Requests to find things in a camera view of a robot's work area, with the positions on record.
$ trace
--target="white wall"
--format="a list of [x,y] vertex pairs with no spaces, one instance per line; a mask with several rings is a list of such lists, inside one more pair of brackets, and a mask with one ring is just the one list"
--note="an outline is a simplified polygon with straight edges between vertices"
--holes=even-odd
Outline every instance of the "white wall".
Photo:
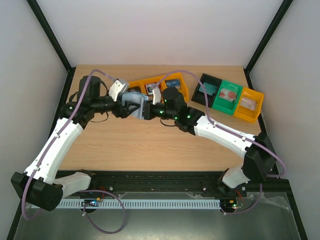
[[25,0],[0,1],[0,239],[19,198],[10,183],[46,142],[67,72]]
[[38,2],[73,66],[246,66],[282,0]]
[[251,73],[310,240],[320,219],[320,1],[295,0]]

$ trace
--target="small box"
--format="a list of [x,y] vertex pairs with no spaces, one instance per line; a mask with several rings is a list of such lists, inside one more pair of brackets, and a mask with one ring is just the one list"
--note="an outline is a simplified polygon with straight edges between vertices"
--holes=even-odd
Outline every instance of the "small box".
[[175,87],[176,89],[181,88],[179,79],[165,80],[164,82],[167,88],[170,88],[170,87]]
[[252,111],[256,110],[257,103],[255,100],[243,97],[240,102],[240,106],[250,109]]
[[137,93],[141,93],[141,88],[140,86],[133,86],[127,89],[127,92],[137,92]]
[[219,98],[225,99],[229,102],[236,100],[237,93],[226,88],[222,88],[219,94]]

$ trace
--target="cable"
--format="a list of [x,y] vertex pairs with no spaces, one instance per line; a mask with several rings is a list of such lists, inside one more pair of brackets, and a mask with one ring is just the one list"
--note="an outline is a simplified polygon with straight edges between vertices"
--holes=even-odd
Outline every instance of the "cable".
[[93,225],[93,227],[98,230],[99,232],[103,233],[103,234],[116,234],[116,233],[119,233],[122,229],[124,229],[124,227],[126,226],[126,223],[127,223],[127,212],[126,212],[126,209],[125,209],[125,206],[123,204],[123,202],[120,200],[120,198],[118,198],[116,195],[108,192],[108,191],[103,191],[103,190],[83,190],[83,191],[79,191],[78,193],[92,193],[92,192],[96,192],[96,193],[104,193],[104,194],[107,194],[115,199],[117,199],[117,201],[120,203],[122,209],[123,209],[123,221],[122,221],[122,224],[121,226],[115,230],[115,231],[105,231],[105,230],[102,230],[101,228],[99,228],[97,225],[94,224],[94,222],[89,218],[88,214],[86,214],[86,207],[87,205],[85,204],[84,207],[83,207],[83,216],[85,216],[89,221],[90,223]]
[[160,123],[163,125],[163,126],[166,126],[166,127],[176,127],[176,125],[167,125],[165,123],[162,122],[162,120],[166,120],[165,118],[160,118]]
[[101,121],[92,121],[92,120],[90,120],[89,122],[92,122],[92,123],[102,123],[102,122],[107,121],[107,120],[108,120],[108,118],[109,118],[109,113],[108,113],[108,112],[105,112],[105,113],[106,113],[106,119],[101,120]]
[[[38,163],[36,164],[36,167],[39,168],[42,161],[44,160],[46,154],[48,153],[49,149],[51,148],[51,146],[54,144],[54,142],[56,141],[57,139],[57,136],[59,136],[63,130],[65,130],[65,128],[69,125],[69,123],[72,121],[72,119],[74,118],[74,116],[76,115],[79,107],[80,107],[80,104],[85,96],[85,93],[86,93],[86,90],[88,88],[88,85],[89,85],[89,82],[90,82],[90,79],[92,77],[92,75],[95,73],[95,72],[98,72],[106,77],[108,77],[109,79],[111,79],[112,81],[115,81],[115,79],[111,76],[109,76],[108,74],[104,73],[103,71],[100,71],[98,69],[93,69],[90,74],[88,75],[86,81],[85,81],[85,84],[83,86],[83,90],[81,92],[81,95],[79,97],[79,100],[77,102],[77,104],[75,105],[75,108],[71,114],[71,116],[68,118],[68,120],[65,122],[65,124],[61,127],[61,129],[56,133],[56,136],[53,137],[51,139],[51,141],[48,143],[48,145],[46,146],[46,148],[44,149],[42,155],[40,156],[39,160],[38,160]],[[36,175],[36,172],[37,172],[37,169],[33,170],[33,172],[31,173],[28,181],[26,182],[25,184],[25,187],[24,187],[24,191],[23,191],[23,194],[22,194],[22,199],[21,199],[21,212],[22,212],[22,216],[25,220],[32,220],[34,218],[36,218],[40,212],[42,211],[42,209],[40,208],[33,216],[29,217],[26,213],[26,199],[27,199],[27,193],[28,193],[28,189],[30,187],[30,184],[31,184],[31,181],[32,179],[34,179],[34,176]]]
[[223,212],[224,215],[237,215],[237,214],[244,214],[246,212],[249,212],[251,209],[253,209],[258,204],[259,199],[261,197],[261,194],[262,194],[262,183],[260,183],[260,192],[259,192],[258,198],[256,199],[256,201],[249,208],[247,208],[246,210],[243,210],[243,211],[239,211],[239,212],[225,212],[221,208],[221,212]]
[[242,202],[243,204],[245,204],[245,201],[244,201],[241,193],[238,191],[238,189],[235,188],[235,192],[239,195],[239,198],[241,199],[241,202]]
[[[231,131],[221,125],[219,125],[217,122],[215,122],[211,117],[210,117],[210,111],[209,111],[209,104],[208,104],[208,96],[207,96],[207,91],[205,89],[205,86],[204,84],[200,81],[200,79],[194,75],[192,72],[189,72],[189,71],[186,71],[186,70],[175,70],[175,71],[171,71],[169,72],[167,75],[165,75],[160,81],[158,81],[156,84],[155,84],[155,87],[156,88],[157,86],[159,86],[161,84],[161,82],[163,80],[165,80],[167,77],[169,77],[171,74],[175,74],[175,73],[185,73],[185,74],[189,74],[191,75],[192,77],[194,77],[200,84],[200,86],[202,87],[203,89],[203,93],[204,93],[204,100],[205,100],[205,112],[206,112],[206,117],[208,118],[208,121],[214,126],[216,126],[217,128],[231,134],[231,135],[234,135],[240,139],[243,138],[242,135],[234,132],[234,131]],[[271,150],[269,150],[268,148],[266,148],[265,146],[261,145],[260,143],[254,141],[254,140],[251,140],[249,138],[244,138],[245,141],[248,141],[254,145],[256,145],[257,147],[263,149],[264,151],[266,151],[268,154],[270,154],[272,157],[274,157],[281,165],[282,165],[282,173],[280,174],[269,174],[268,177],[272,177],[272,178],[278,178],[278,177],[282,177],[285,173],[286,173],[286,166],[284,164],[284,162],[276,155],[274,154]]]

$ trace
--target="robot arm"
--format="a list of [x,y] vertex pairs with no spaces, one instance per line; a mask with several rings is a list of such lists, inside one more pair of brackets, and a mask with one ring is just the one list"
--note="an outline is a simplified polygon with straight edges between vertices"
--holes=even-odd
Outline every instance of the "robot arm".
[[[85,80],[86,77],[80,81],[79,93],[82,92],[81,88]],[[127,90],[129,84],[117,79],[108,94],[100,96],[100,81],[97,77],[91,78],[89,88],[85,91],[85,97],[72,118],[72,122],[58,135],[57,133],[72,115],[77,103],[69,102],[62,107],[56,127],[37,158],[26,168],[24,174],[15,172],[12,176],[11,183],[17,194],[22,197],[26,182],[32,176],[33,171],[36,170],[27,192],[27,202],[47,211],[52,211],[62,198],[90,187],[92,176],[89,172],[79,171],[59,179],[55,179],[55,176],[70,146],[85,129],[95,113],[112,112],[117,118],[126,118],[132,115],[144,120],[151,120],[155,117],[172,119],[183,132],[208,138],[229,148],[243,158],[244,162],[240,166],[227,169],[222,174],[218,182],[218,190],[226,195],[228,195],[230,189],[236,188],[242,183],[248,181],[264,182],[275,163],[275,159],[269,154],[244,140],[247,138],[252,141],[259,141],[260,144],[274,152],[267,135],[260,133],[258,136],[253,136],[216,121],[214,121],[215,125],[212,125],[204,112],[187,106],[183,95],[174,87],[166,88],[162,92],[164,103],[160,103],[161,94],[158,87],[152,90],[153,100],[149,101],[142,94],[122,94]],[[222,130],[221,127],[238,133],[243,138],[234,136]],[[53,138],[56,138],[55,142],[48,150],[41,165],[37,167],[40,156]]]

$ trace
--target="white bracket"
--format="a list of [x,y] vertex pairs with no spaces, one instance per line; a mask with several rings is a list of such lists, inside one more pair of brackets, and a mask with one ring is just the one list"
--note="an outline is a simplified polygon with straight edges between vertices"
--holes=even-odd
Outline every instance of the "white bracket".
[[108,95],[112,97],[113,101],[117,101],[118,95],[127,91],[129,83],[123,79],[117,79],[109,89]]

